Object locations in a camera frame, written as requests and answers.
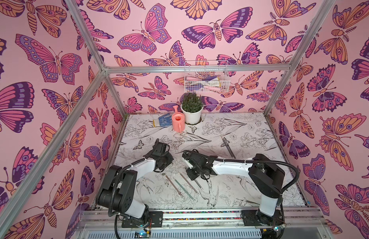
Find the red pencil with clear cap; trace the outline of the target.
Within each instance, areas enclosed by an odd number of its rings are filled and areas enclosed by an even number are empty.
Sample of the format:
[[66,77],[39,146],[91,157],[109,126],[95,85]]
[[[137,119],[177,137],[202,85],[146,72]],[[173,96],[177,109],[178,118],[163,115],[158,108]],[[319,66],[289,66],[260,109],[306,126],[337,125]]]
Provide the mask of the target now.
[[185,182],[189,185],[189,187],[196,193],[199,195],[198,191],[192,186],[192,184],[186,179],[186,177],[182,174],[179,173],[179,175],[185,180]]

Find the green pencil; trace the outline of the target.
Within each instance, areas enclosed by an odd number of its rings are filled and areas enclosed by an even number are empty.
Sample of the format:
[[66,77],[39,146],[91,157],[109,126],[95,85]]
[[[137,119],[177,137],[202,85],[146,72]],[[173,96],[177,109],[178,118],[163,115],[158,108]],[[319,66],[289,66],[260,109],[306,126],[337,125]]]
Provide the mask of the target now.
[[189,198],[195,202],[195,199],[192,197],[192,195],[183,187],[176,179],[174,179],[175,182],[178,184],[178,186],[189,196]]

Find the navy pencil with pink cap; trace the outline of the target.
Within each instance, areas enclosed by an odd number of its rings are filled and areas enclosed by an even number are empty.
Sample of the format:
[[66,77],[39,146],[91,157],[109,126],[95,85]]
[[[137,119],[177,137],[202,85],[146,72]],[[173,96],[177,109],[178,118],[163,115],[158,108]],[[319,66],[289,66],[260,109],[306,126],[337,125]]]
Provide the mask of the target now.
[[228,152],[229,152],[230,156],[231,156],[233,159],[236,159],[235,154],[233,153],[233,151],[232,151],[231,147],[229,146],[229,141],[228,141],[225,137],[223,137],[223,138],[222,138],[222,141],[223,141],[224,146],[227,148],[227,150],[228,150]]

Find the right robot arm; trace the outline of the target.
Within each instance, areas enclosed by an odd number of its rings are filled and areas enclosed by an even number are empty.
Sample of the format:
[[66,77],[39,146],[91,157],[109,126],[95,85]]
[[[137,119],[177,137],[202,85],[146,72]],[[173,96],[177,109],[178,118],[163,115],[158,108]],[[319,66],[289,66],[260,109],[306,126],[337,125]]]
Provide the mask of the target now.
[[258,217],[271,218],[283,202],[283,194],[294,185],[299,177],[299,170],[286,162],[270,160],[263,154],[256,154],[248,159],[225,159],[201,154],[195,150],[185,150],[182,159],[188,165],[186,170],[190,180],[198,177],[216,175],[235,175],[250,177],[261,192]]

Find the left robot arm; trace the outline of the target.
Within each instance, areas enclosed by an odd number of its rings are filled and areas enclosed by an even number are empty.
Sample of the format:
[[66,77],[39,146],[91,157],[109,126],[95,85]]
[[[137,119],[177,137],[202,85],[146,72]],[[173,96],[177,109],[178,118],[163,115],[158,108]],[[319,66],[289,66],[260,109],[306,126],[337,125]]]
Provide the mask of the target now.
[[158,139],[147,154],[131,164],[111,166],[98,190],[95,203],[108,209],[108,216],[121,215],[144,225],[149,220],[149,207],[134,198],[136,182],[151,172],[163,172],[172,162],[170,146]]

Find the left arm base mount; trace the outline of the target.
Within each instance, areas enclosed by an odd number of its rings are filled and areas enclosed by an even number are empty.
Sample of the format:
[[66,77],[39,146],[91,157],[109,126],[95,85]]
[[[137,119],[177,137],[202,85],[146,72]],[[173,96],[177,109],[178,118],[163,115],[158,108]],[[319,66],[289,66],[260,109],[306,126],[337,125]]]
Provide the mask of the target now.
[[122,220],[122,228],[161,228],[163,223],[163,211],[152,211],[148,214],[144,213],[141,218],[132,216],[124,217]]

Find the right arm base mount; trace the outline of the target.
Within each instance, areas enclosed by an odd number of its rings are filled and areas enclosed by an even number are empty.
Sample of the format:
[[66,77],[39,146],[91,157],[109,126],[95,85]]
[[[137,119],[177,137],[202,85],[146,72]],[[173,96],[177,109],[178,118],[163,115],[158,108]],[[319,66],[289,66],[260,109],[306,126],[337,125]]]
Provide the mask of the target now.
[[280,210],[275,210],[275,214],[273,216],[267,216],[259,210],[242,210],[240,216],[243,220],[244,226],[273,228],[284,224],[284,218]]

